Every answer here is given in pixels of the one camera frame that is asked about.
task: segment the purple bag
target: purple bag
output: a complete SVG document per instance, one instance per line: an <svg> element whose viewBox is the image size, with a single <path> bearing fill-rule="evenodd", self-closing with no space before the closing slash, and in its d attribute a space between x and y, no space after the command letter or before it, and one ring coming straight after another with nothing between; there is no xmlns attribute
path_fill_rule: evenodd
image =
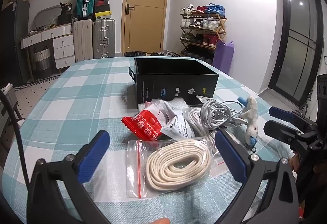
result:
<svg viewBox="0 0 327 224"><path fill-rule="evenodd" d="M219 40L216 46L212 66L224 72L225 74L228 74L229 68L231 67L233 54L234 54L233 42L231 41L230 43L226 44L221 40Z"/></svg>

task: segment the glass door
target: glass door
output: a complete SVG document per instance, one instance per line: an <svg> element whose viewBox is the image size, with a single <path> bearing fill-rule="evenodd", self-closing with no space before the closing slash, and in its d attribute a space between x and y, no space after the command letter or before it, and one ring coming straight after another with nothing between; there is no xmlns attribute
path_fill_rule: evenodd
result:
<svg viewBox="0 0 327 224"><path fill-rule="evenodd" d="M320 0L284 0L282 38L269 87L300 107L313 87L322 49Z"/></svg>

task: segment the hand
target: hand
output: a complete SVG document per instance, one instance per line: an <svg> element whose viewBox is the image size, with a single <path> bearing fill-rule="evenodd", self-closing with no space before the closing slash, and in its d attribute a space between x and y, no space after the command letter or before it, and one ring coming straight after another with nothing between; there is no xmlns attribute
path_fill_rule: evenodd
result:
<svg viewBox="0 0 327 224"><path fill-rule="evenodd" d="M298 153L295 153L295 155L289 160L289 165L291 166L292 170L298 173L300 166L300 158Z"/></svg>
<svg viewBox="0 0 327 224"><path fill-rule="evenodd" d="M161 218L159 220L152 222L151 224L170 224L170 220L167 218Z"/></svg>

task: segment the plush toy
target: plush toy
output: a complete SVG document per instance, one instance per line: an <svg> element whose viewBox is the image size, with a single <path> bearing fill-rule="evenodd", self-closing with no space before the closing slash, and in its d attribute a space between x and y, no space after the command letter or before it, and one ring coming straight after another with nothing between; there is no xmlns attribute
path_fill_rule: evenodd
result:
<svg viewBox="0 0 327 224"><path fill-rule="evenodd" d="M254 147L258 140L258 104L253 96L249 96L247 100L239 97L237 99L243 106L243 113L238 117L247 119L247 128L245 132L245 141L249 147Z"/></svg>

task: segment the wooden door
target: wooden door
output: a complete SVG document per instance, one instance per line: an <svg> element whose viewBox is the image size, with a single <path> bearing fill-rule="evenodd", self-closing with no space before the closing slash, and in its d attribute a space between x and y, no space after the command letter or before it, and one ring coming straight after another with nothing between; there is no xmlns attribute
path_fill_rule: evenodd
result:
<svg viewBox="0 0 327 224"><path fill-rule="evenodd" d="M166 0L126 0L124 52L162 49Z"/></svg>

